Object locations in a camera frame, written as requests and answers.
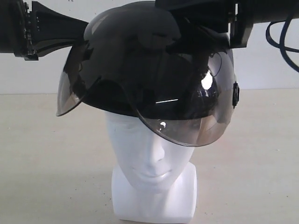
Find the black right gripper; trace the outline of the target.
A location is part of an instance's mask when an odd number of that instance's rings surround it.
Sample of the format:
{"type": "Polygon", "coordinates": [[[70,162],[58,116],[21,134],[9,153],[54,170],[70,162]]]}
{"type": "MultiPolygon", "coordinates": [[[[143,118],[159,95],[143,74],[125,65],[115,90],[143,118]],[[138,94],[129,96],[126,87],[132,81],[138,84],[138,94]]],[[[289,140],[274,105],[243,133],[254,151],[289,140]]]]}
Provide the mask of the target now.
{"type": "Polygon", "coordinates": [[[233,0],[156,0],[155,7],[166,10],[176,17],[209,26],[229,23],[231,49],[246,48],[257,23],[285,21],[291,12],[299,17],[297,0],[239,0],[240,20],[230,20],[235,12],[233,0]]]}

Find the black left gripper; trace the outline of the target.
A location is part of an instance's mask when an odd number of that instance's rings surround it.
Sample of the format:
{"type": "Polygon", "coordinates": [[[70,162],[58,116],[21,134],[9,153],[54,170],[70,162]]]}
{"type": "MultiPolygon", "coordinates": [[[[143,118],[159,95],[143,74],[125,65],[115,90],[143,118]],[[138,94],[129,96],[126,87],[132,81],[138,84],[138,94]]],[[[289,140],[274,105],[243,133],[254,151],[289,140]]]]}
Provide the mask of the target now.
{"type": "Polygon", "coordinates": [[[60,14],[38,1],[0,2],[0,52],[37,61],[56,50],[72,46],[88,23],[60,14]]]}

